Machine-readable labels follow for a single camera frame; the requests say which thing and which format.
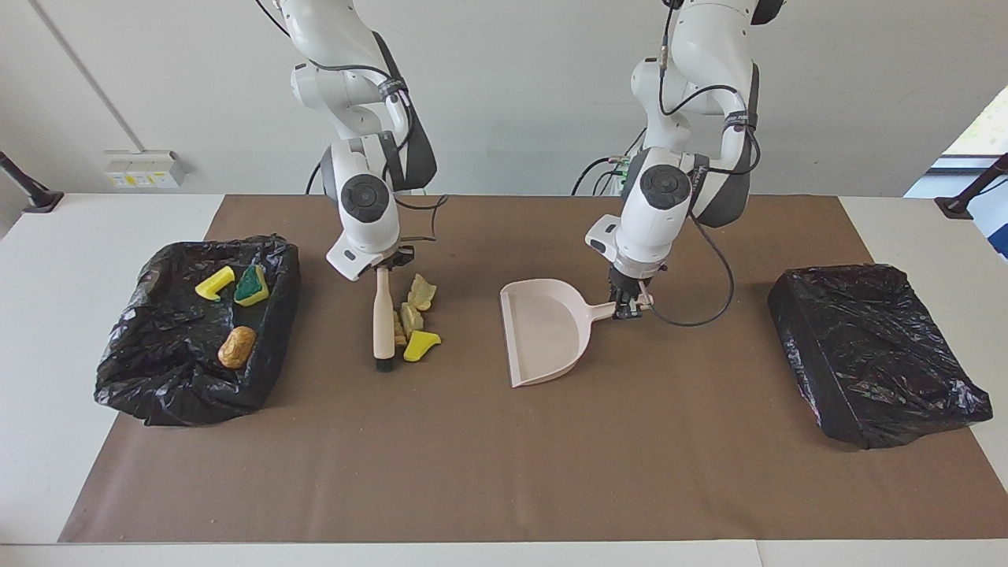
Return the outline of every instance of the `white wall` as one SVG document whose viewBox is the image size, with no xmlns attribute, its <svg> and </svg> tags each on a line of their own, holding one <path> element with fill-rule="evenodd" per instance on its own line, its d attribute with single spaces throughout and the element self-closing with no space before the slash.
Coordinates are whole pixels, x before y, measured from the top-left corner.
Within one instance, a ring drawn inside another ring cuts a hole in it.
<svg viewBox="0 0 1008 567">
<path fill-rule="evenodd" d="M 14 186 L 10 178 L 0 174 L 0 238 L 14 226 L 21 216 L 21 209 L 27 204 L 27 198 Z"/>
<path fill-rule="evenodd" d="M 252 0 L 38 0 L 186 192 L 302 190 L 330 137 L 290 95 L 300 61 Z M 658 0 L 359 0 L 434 145 L 434 192 L 562 194 L 643 123 L 629 91 Z M 0 0 L 0 146 L 53 189 L 110 191 L 129 140 L 41 25 Z M 750 34 L 761 65 L 758 193 L 902 195 L 1008 84 L 1001 0 L 788 2 Z M 718 121 L 699 147 L 712 149 Z"/>
</svg>

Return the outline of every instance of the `green scrub sponge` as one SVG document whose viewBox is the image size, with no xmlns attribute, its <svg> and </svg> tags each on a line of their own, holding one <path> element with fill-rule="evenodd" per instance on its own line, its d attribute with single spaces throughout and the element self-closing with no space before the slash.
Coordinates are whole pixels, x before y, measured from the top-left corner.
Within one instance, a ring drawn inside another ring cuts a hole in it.
<svg viewBox="0 0 1008 567">
<path fill-rule="evenodd" d="M 242 274 L 235 289 L 235 303 L 242 307 L 252 307 L 269 297 L 266 276 L 259 264 L 252 264 Z"/>
</svg>

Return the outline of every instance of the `brown paper mat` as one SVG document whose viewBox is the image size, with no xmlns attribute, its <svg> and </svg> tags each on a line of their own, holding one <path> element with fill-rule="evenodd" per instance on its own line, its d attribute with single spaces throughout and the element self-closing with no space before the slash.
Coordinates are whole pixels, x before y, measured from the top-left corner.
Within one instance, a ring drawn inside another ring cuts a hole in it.
<svg viewBox="0 0 1008 567">
<path fill-rule="evenodd" d="M 738 277 L 728 314 L 677 329 L 597 323 L 575 369 L 513 390 L 498 293 L 559 277 L 607 300 L 583 242 L 612 199 L 453 198 L 436 244 L 393 273 L 439 286 L 445 344 L 376 374 L 373 280 L 325 253 L 322 197 L 233 196 L 208 234 L 277 232 L 303 292 L 283 376 L 261 412 L 203 429 L 120 416 L 62 542 L 473 542 L 1008 537 L 1008 496 L 969 430 L 859 452 L 827 439 L 798 394 L 766 307 L 786 268 L 870 262 L 839 201 L 755 197 L 712 231 Z M 422 234 L 422 213 L 403 233 Z M 691 226 L 652 288 L 680 318 L 725 293 Z"/>
</svg>

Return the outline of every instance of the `dustpan handle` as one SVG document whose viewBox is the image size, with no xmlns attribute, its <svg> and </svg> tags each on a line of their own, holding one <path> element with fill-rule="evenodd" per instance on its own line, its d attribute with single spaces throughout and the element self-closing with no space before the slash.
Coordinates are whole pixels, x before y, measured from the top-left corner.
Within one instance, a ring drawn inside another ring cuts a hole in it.
<svg viewBox="0 0 1008 567">
<path fill-rule="evenodd" d="M 593 305 L 590 306 L 590 313 L 592 315 L 592 321 L 602 321 L 603 319 L 610 319 L 613 315 L 616 315 L 616 302 L 603 304 L 603 305 Z"/>
</svg>

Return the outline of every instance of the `potato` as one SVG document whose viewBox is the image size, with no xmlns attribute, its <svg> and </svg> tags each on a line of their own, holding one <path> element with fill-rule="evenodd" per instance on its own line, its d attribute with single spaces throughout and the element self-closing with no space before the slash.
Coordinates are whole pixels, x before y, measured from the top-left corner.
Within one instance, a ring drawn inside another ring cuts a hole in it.
<svg viewBox="0 0 1008 567">
<path fill-rule="evenodd" d="M 255 331 L 248 327 L 236 327 L 228 340 L 224 341 L 221 349 L 217 351 L 217 358 L 225 368 L 237 370 L 248 362 L 252 355 L 252 347 L 256 341 Z"/>
</svg>

